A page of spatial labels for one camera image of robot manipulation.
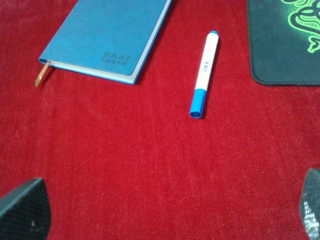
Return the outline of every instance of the blue marker cap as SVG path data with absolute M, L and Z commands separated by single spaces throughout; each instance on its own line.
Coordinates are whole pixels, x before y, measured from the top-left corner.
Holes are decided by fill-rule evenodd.
M 195 90 L 193 95 L 193 100 L 190 109 L 190 116 L 196 119 L 202 117 L 204 111 L 205 99 L 206 99 L 206 90 L 198 88 Z

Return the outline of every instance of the white marker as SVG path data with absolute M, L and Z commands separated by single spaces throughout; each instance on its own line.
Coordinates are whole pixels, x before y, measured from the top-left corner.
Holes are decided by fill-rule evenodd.
M 216 31 L 211 31 L 206 37 L 201 65 L 198 78 L 196 80 L 194 96 L 190 109 L 191 117 L 196 119 L 201 118 L 204 111 L 206 93 L 209 85 L 212 66 L 214 64 L 218 40 L 219 36 Z

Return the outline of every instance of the mouse pad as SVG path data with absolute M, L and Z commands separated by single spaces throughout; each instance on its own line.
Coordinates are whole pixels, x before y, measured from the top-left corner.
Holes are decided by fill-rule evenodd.
M 248 0 L 250 63 L 264 85 L 320 85 L 320 0 Z

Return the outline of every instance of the green logo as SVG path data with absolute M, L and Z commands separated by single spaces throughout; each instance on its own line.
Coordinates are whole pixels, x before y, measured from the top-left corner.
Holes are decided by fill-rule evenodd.
M 309 53 L 320 50 L 320 0 L 281 0 L 294 5 L 294 11 L 288 16 L 290 26 L 298 31 L 310 34 Z

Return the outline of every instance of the blue notebook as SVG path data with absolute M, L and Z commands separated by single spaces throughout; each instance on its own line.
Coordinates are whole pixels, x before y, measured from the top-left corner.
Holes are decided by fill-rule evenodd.
M 171 0 L 78 0 L 39 60 L 134 84 Z

